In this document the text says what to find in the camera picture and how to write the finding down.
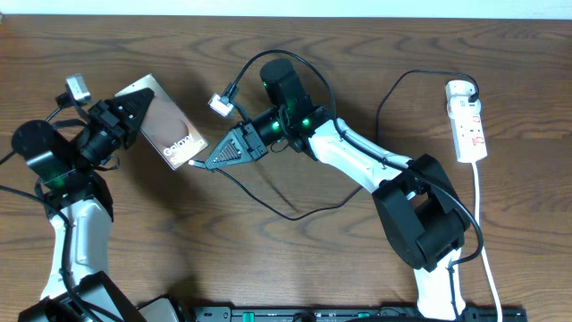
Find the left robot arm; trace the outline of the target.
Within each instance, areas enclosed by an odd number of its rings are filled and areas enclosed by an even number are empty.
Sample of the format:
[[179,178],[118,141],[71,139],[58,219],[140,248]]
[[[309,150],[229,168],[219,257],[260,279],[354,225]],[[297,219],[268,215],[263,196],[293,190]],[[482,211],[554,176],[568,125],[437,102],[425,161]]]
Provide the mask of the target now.
[[118,149],[132,146],[155,97],[140,89],[84,110],[70,91],[59,107],[79,118],[32,120],[13,134],[13,151],[38,175],[29,199],[41,204],[55,231],[52,268],[39,302],[21,321],[141,321],[143,315],[108,275],[113,198],[101,173]]

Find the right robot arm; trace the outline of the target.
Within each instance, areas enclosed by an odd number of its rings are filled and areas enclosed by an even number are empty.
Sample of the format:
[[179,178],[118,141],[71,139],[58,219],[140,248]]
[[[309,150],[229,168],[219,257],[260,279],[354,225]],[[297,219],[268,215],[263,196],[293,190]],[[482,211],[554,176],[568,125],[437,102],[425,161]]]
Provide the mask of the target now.
[[440,163],[429,155],[393,154],[351,130],[311,101],[287,58],[266,63],[260,78],[271,108],[229,129],[207,157],[206,169],[256,162],[285,140],[295,151],[340,170],[371,193],[388,242],[413,268],[421,315],[460,318],[466,304],[455,267],[471,215]]

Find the Galaxy smartphone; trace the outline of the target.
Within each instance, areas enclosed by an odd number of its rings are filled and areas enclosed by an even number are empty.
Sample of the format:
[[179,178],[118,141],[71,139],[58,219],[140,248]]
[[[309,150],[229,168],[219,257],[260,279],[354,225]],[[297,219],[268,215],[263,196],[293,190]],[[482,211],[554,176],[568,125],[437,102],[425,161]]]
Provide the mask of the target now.
[[115,96],[141,89],[151,89],[154,98],[140,130],[165,163],[177,170],[206,149],[208,142],[151,73],[121,89]]

